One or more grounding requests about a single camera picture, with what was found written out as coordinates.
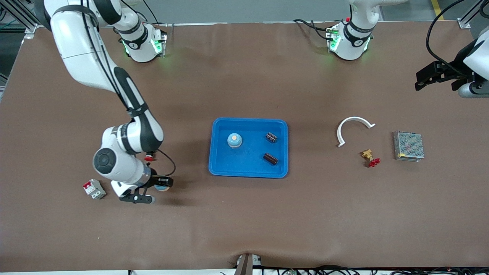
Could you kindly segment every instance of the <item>gray floor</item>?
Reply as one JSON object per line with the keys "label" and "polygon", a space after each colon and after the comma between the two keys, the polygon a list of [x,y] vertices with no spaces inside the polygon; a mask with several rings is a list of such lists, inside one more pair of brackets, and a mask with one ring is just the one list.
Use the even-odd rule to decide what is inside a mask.
{"label": "gray floor", "polygon": [[[340,20],[350,14],[345,0],[146,0],[159,21],[165,23],[249,23]],[[154,20],[144,4],[135,7]]]}
{"label": "gray floor", "polygon": [[385,21],[431,21],[435,11],[430,0],[410,0],[395,6],[383,6]]}
{"label": "gray floor", "polygon": [[[455,0],[438,0],[441,9]],[[146,0],[158,21],[164,23],[249,23],[282,22],[297,18],[316,21],[339,20],[349,16],[346,0]],[[466,0],[449,10],[445,19],[457,19],[475,0]],[[144,4],[134,7],[150,22],[154,19]],[[435,18],[431,0],[410,0],[382,7],[386,21],[431,21]],[[478,15],[472,22],[474,37],[489,24]],[[19,50],[22,34],[0,33],[0,72],[8,75]]]}
{"label": "gray floor", "polygon": [[3,33],[0,34],[0,73],[9,75],[14,64],[17,52],[21,46],[23,33]]}

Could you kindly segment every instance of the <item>red and white circuit breaker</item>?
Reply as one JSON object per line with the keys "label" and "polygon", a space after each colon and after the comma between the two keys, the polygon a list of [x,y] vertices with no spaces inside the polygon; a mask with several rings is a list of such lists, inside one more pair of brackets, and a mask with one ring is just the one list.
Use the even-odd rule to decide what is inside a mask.
{"label": "red and white circuit breaker", "polygon": [[98,180],[90,180],[83,185],[83,189],[85,189],[87,195],[91,196],[94,200],[100,200],[106,195]]}

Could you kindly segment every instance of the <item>black cable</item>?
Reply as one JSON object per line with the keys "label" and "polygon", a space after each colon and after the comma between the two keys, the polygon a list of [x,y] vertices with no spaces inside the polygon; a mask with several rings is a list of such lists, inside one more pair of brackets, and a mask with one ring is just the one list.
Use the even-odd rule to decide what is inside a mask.
{"label": "black cable", "polygon": [[343,270],[334,270],[334,271],[338,271],[338,272],[340,272],[341,274],[346,275],[346,274],[343,272]]}
{"label": "black cable", "polygon": [[398,271],[394,271],[391,273],[391,275],[454,275],[457,274],[457,275],[467,275],[465,271],[461,271],[460,269],[458,268],[450,268],[451,270],[455,270],[455,272],[452,272],[452,271],[437,271],[439,269],[441,269],[442,267],[438,267],[438,268],[435,268],[431,271],[423,271],[421,269],[412,269],[410,271],[403,271],[403,270],[398,270]]}
{"label": "black cable", "polygon": [[148,19],[146,18],[146,16],[144,16],[144,14],[142,14],[142,13],[140,13],[140,12],[138,12],[138,11],[136,11],[136,14],[137,14],[137,15],[139,15],[140,17],[142,17],[142,18],[144,19],[144,21],[145,21],[145,22],[147,22],[147,21],[148,21]]}
{"label": "black cable", "polygon": [[296,269],[297,274],[301,275],[301,274],[302,274],[302,273],[301,273],[301,270],[304,270],[304,272],[306,272],[308,275],[312,275],[312,274],[311,274],[311,273],[308,271],[308,269]]}
{"label": "black cable", "polygon": [[473,275],[478,274],[478,273],[486,273],[487,274],[488,270],[489,270],[489,267],[483,267],[483,268],[475,270],[472,274]]}
{"label": "black cable", "polygon": [[170,172],[169,174],[166,174],[166,175],[154,175],[153,177],[154,178],[162,178],[162,177],[169,177],[169,176],[173,175],[173,173],[175,173],[175,171],[177,169],[177,165],[175,164],[175,162],[172,160],[172,158],[169,155],[167,155],[165,152],[161,151],[160,149],[157,149],[157,150],[158,150],[158,152],[162,153],[167,159],[169,159],[172,162],[173,171]]}
{"label": "black cable", "polygon": [[155,19],[155,23],[154,24],[156,24],[158,22],[158,19],[156,19],[156,16],[153,13],[153,10],[148,6],[148,3],[146,3],[146,0],[143,0],[143,2],[146,5],[146,7],[150,10],[151,14],[153,15],[153,18]]}
{"label": "black cable", "polygon": [[[302,20],[302,19],[296,19],[296,20],[292,20],[292,22],[301,22],[301,23],[303,23],[304,25],[308,26],[309,28],[313,28],[313,29],[314,29],[313,25],[309,24],[308,22],[306,22],[306,21],[304,21],[304,20]],[[318,29],[318,30],[322,30],[322,31],[326,31],[326,29],[325,29],[325,28],[317,28],[317,29]]]}
{"label": "black cable", "polygon": [[346,271],[348,272],[348,274],[350,274],[350,271],[352,271],[352,272],[354,272],[355,275],[360,275],[360,273],[358,273],[358,271],[356,271],[353,268],[345,267],[344,269],[346,269]]}
{"label": "black cable", "polygon": [[470,271],[470,269],[468,269],[468,268],[459,269],[457,267],[451,267],[450,269],[456,270],[459,275],[472,274],[472,271]]}
{"label": "black cable", "polygon": [[482,1],[481,6],[479,7],[479,13],[481,14],[482,17],[489,19],[489,14],[484,12],[484,8],[487,6],[488,3],[489,0]]}
{"label": "black cable", "polygon": [[121,0],[121,2],[137,14],[137,11],[135,11],[133,7],[129,6],[124,0]]}
{"label": "black cable", "polygon": [[314,24],[314,21],[313,20],[311,20],[311,24],[307,23],[306,21],[304,21],[302,19],[295,19],[295,20],[293,20],[293,22],[302,22],[306,26],[308,26],[309,28],[313,28],[316,31],[317,35],[319,35],[319,37],[321,37],[322,39],[327,40],[327,41],[333,41],[332,38],[329,38],[329,37],[326,37],[326,36],[322,36],[319,33],[319,31],[326,31],[326,29],[325,28],[318,28],[318,27],[316,27],[316,25]]}
{"label": "black cable", "polygon": [[435,17],[435,20],[433,20],[433,22],[431,23],[429,29],[428,29],[428,33],[426,34],[426,49],[428,50],[428,52],[431,54],[431,56],[433,56],[435,59],[437,59],[438,61],[440,61],[441,63],[445,64],[447,67],[449,67],[450,69],[452,69],[454,72],[456,72],[457,74],[459,75],[462,75],[466,78],[470,78],[471,76],[470,75],[465,75],[464,73],[460,72],[459,70],[457,70],[454,66],[450,65],[447,61],[445,61],[444,59],[442,59],[440,56],[436,55],[432,50],[431,50],[431,47],[429,46],[429,38],[431,36],[431,30],[433,29],[433,26],[435,25],[436,21],[443,15],[443,13],[445,13],[447,10],[449,10],[451,7],[463,2],[465,0],[457,0],[455,2],[453,2],[452,4],[448,5],[448,7],[446,7],[445,9],[443,9],[436,17]]}
{"label": "black cable", "polygon": [[[90,8],[90,3],[89,3],[89,1],[88,1],[88,0],[87,0],[87,8]],[[119,97],[119,100],[122,102],[122,105],[124,105],[124,107],[126,108],[126,111],[128,111],[128,110],[129,110],[129,107],[127,106],[126,101],[125,101],[125,100],[124,100],[124,98],[122,97],[122,93],[121,93],[121,91],[119,90],[119,87],[117,86],[117,82],[115,81],[115,76],[114,76],[114,74],[113,74],[113,72],[112,72],[112,70],[111,70],[111,65],[109,64],[109,59],[108,59],[108,57],[107,57],[107,53],[106,53],[106,51],[105,51],[105,49],[104,49],[104,43],[103,43],[103,42],[101,42],[101,43],[100,43],[100,48],[101,48],[101,50],[102,50],[102,53],[104,54],[105,63],[107,64],[107,69],[109,70],[109,73],[110,73],[111,78],[112,78],[112,81],[110,80],[110,78],[109,78],[109,81],[111,81],[112,87],[113,87],[113,89],[114,89],[115,93],[117,94],[117,97]],[[100,61],[100,57],[98,56],[97,51],[95,51],[95,54],[97,55],[97,58],[99,59],[100,65],[101,65],[101,66],[102,66],[102,68],[104,69],[104,66],[102,65],[102,61]]]}

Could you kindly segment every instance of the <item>metal bracket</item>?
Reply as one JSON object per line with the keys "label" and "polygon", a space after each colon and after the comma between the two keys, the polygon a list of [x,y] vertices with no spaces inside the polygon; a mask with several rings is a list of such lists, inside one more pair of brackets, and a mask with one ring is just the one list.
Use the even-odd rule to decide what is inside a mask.
{"label": "metal bracket", "polygon": [[472,7],[470,7],[461,18],[458,18],[458,24],[461,29],[470,29],[470,20],[472,20],[477,14],[479,14],[479,8],[484,0],[477,0]]}
{"label": "metal bracket", "polygon": [[241,256],[234,275],[253,275],[253,260],[250,259],[250,254]]}
{"label": "metal bracket", "polygon": [[33,39],[34,38],[34,33],[36,32],[36,30],[39,28],[39,24],[35,24],[34,25],[34,29],[31,31],[29,29],[25,29],[25,35],[24,35],[24,39]]}
{"label": "metal bracket", "polygon": [[26,29],[31,31],[35,30],[35,24],[39,23],[39,20],[21,1],[0,0],[0,4],[15,20],[24,25]]}
{"label": "metal bracket", "polygon": [[459,27],[461,29],[470,29],[470,23],[467,22],[466,24],[464,24],[464,23],[462,23],[460,18],[457,18],[457,22],[458,22]]}
{"label": "metal bracket", "polygon": [[[261,266],[262,265],[262,257],[258,255],[251,255],[253,259],[253,266]],[[238,257],[238,261],[236,262],[236,266],[238,266],[241,262],[241,259],[243,258],[243,255]]]}
{"label": "metal bracket", "polygon": [[7,83],[8,77],[0,72],[0,80]]}

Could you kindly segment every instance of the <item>yellow floor line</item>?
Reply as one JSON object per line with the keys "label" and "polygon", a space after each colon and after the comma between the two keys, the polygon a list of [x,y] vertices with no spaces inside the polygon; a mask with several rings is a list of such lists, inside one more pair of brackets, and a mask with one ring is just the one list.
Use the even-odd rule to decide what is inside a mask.
{"label": "yellow floor line", "polygon": [[[431,4],[433,5],[436,16],[438,16],[442,12],[442,10],[440,9],[440,4],[438,4],[438,0],[431,0]],[[440,16],[440,20],[445,20],[445,18],[443,18],[443,15]]]}

